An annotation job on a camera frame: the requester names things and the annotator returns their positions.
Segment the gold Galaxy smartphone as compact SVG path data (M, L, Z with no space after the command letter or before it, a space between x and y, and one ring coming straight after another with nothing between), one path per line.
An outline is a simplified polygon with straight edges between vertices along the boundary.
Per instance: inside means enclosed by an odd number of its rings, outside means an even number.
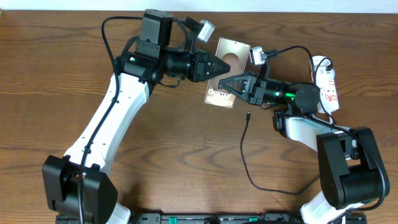
M238 42L237 40L227 39L225 37L220 37L216 50L216 56L229 64L231 68L228 73L212 78L208 82L204 99L205 104L220 106L228 109L233 108L236 97L232 93L224 89L220 89L218 84L221 79L243 73L249 57L250 48L251 46L249 44Z

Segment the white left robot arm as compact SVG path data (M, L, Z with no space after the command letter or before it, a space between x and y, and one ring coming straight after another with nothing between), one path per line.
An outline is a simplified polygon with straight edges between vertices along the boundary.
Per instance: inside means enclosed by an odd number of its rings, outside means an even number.
M195 47L214 32L207 20L184 20L148 9L141 31L118 56L113 74L91 121L62 157L49 156L42 175L49 209L78 223L127 223L131 211L118 202L109 178L114 157L133 118L163 77L205 82L229 72L220 58Z

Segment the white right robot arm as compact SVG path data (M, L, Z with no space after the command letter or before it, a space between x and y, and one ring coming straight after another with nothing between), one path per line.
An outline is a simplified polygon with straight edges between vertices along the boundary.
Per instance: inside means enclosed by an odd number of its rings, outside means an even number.
M381 206L390 183L373 132L316 118L320 88L315 84L245 72L221 79L219 86L250 105L286 105L274 110L274 129L317 152L321 191L300 208L303 223L345 223L352 212Z

